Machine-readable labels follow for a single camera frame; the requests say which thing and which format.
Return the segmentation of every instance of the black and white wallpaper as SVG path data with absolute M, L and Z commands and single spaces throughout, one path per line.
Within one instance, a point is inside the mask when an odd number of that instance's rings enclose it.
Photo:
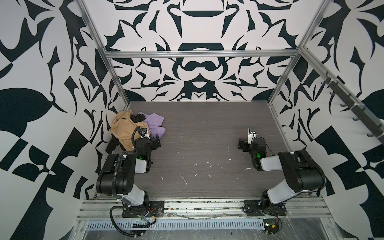
M 73 0 L 0 3 L 2 239 L 68 239 L 124 104 Z
M 320 0 L 85 0 L 108 51 L 295 49 Z M 114 59 L 133 101 L 267 100 L 289 57 Z
M 384 3 L 335 0 L 309 49 L 383 119 Z M 321 191 L 336 223 L 359 240 L 384 237 L 384 146 L 301 58 L 273 102 L 292 149 L 306 149 L 321 166 Z

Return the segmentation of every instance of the wood grain surface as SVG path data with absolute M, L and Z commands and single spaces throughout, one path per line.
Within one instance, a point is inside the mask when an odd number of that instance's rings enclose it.
M 275 154 L 286 151 L 264 101 L 132 102 L 131 109 L 165 117 L 151 170 L 135 175 L 149 197 L 259 197 L 284 179 L 282 171 L 258 172 L 249 153 L 238 149 L 239 137 L 246 139 L 247 128 L 254 127 Z

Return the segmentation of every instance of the side wall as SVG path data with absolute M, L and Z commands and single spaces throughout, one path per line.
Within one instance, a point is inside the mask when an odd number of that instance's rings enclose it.
M 383 19 L 380 0 L 335 0 L 309 50 L 383 119 Z M 384 237 L 384 146 L 301 58 L 273 102 L 292 150 L 306 149 L 322 167 L 320 193 L 336 223 L 361 239 Z
M 84 0 L 108 51 L 295 49 L 321 0 Z M 133 101 L 267 100 L 289 57 L 114 59 Z
M 72 0 L 0 3 L 0 232 L 66 239 L 124 105 Z

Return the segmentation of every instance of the purple cloth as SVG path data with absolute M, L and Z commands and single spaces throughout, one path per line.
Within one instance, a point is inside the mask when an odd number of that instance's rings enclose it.
M 157 115 L 156 113 L 152 113 L 150 115 L 147 115 L 142 112 L 139 113 L 145 116 L 144 122 L 148 124 L 152 137 L 156 137 L 156 135 L 158 135 L 161 138 L 162 136 L 164 136 L 166 129 L 161 127 L 161 124 L 163 124 L 164 121 L 164 117 Z

